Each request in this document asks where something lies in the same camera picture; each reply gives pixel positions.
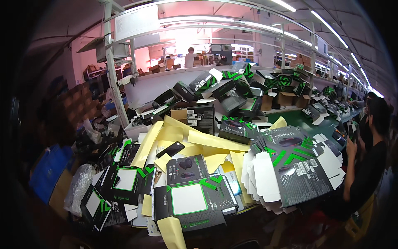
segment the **man in white shirt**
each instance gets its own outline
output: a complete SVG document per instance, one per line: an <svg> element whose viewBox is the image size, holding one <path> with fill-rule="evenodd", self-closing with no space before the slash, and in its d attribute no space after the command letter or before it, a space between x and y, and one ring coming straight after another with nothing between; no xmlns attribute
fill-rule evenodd
<svg viewBox="0 0 398 249"><path fill-rule="evenodd" d="M185 68L193 67L193 59L195 57L211 53L211 49L207 53L203 54L194 54L194 51L195 49L193 49L193 47L188 48L188 54L185 56Z"/></svg>

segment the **man's hand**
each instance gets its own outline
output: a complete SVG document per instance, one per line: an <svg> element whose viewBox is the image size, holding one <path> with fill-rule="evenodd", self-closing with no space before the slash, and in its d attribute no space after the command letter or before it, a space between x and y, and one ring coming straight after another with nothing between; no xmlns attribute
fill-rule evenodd
<svg viewBox="0 0 398 249"><path fill-rule="evenodd" d="M357 150L358 150L357 142L353 143L351 141L351 139L348 137L346 150L347 150L348 158L355 158L355 155L357 154Z"/></svg>

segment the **poster on wall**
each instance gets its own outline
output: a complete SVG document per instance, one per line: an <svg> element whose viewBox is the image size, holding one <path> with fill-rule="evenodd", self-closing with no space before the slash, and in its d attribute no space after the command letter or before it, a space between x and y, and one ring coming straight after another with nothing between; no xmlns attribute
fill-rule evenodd
<svg viewBox="0 0 398 249"><path fill-rule="evenodd" d="M321 55L328 57L328 44L318 36L318 53Z"/></svg>
<svg viewBox="0 0 398 249"><path fill-rule="evenodd" d="M159 29L158 6L148 6L115 18L115 40Z"/></svg>

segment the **cable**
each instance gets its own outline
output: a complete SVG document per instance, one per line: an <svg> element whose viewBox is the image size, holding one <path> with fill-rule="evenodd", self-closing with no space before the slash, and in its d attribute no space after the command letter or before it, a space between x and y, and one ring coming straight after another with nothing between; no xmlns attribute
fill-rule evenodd
<svg viewBox="0 0 398 249"><path fill-rule="evenodd" d="M283 109L286 109L286 106L281 106L281 108L271 108L271 109L274 109L274 110L283 110Z"/></svg>

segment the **man in black shirt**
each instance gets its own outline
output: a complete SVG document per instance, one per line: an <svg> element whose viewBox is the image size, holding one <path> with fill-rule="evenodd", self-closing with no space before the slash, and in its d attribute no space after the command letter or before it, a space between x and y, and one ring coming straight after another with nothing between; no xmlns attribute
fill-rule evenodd
<svg viewBox="0 0 398 249"><path fill-rule="evenodd" d="M347 140L348 166L344 184L321 204L322 211L330 218L341 221L349 219L370 198L380 181L387 155L384 136L390 126L389 108L384 99L372 99L368 123L373 135L373 147L355 165L357 144Z"/></svg>

